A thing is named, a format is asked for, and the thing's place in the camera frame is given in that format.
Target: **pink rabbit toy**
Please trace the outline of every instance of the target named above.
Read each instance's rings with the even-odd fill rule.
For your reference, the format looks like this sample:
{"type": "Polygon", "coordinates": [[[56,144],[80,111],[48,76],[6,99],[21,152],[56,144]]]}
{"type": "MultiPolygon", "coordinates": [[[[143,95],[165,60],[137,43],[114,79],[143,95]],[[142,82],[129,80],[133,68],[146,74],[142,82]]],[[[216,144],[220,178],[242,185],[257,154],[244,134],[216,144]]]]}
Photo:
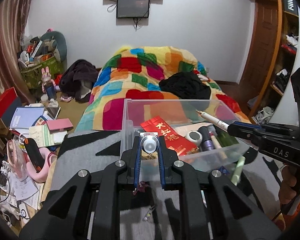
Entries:
{"type": "Polygon", "coordinates": [[[46,67],[46,70],[44,68],[41,69],[42,72],[42,92],[46,93],[44,86],[47,85],[49,82],[53,84],[53,87],[56,88],[56,83],[51,78],[51,74],[49,73],[49,67],[46,67]]]}

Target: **camouflage storage basket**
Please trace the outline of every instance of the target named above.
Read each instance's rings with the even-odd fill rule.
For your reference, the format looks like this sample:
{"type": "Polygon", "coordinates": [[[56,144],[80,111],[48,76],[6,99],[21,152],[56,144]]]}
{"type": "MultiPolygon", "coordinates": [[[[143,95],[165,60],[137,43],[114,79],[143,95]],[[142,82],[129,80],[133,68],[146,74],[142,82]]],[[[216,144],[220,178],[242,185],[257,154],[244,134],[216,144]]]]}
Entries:
{"type": "Polygon", "coordinates": [[[40,64],[20,71],[28,88],[38,88],[41,86],[41,69],[45,67],[49,67],[53,79],[63,73],[63,64],[58,62],[53,56],[40,64]]]}

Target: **human hand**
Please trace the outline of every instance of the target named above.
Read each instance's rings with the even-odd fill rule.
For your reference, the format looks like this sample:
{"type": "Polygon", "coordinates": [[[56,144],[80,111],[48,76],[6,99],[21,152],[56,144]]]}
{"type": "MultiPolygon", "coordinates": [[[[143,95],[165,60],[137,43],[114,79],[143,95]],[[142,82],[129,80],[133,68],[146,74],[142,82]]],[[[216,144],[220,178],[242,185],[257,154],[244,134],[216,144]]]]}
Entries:
{"type": "Polygon", "coordinates": [[[296,177],[294,177],[289,170],[289,166],[285,166],[282,169],[282,183],[279,190],[279,200],[281,204],[288,204],[295,196],[296,192],[291,188],[297,183],[296,177]]]}

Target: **wooden floor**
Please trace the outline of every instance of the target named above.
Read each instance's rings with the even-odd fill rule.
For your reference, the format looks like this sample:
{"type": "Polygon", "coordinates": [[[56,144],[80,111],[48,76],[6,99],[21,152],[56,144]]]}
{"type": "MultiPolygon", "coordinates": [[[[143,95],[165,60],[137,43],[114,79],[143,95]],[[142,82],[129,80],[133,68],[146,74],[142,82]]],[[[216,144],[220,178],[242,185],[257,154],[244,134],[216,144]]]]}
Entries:
{"type": "Polygon", "coordinates": [[[235,82],[216,81],[216,83],[224,93],[238,102],[241,111],[248,116],[250,109],[247,106],[247,101],[251,98],[247,95],[246,90],[241,88],[240,85],[235,82]]]}

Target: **red packet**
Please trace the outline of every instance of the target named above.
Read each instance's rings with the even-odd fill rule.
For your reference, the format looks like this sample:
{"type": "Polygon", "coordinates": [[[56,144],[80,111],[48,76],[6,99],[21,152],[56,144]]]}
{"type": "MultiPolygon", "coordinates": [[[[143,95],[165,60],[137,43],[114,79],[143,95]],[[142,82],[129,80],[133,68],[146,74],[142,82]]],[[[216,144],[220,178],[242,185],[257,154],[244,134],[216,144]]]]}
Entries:
{"type": "Polygon", "coordinates": [[[146,132],[157,132],[163,135],[168,149],[175,150],[178,156],[195,153],[197,146],[177,134],[160,116],[156,116],[140,124],[146,132]]]}

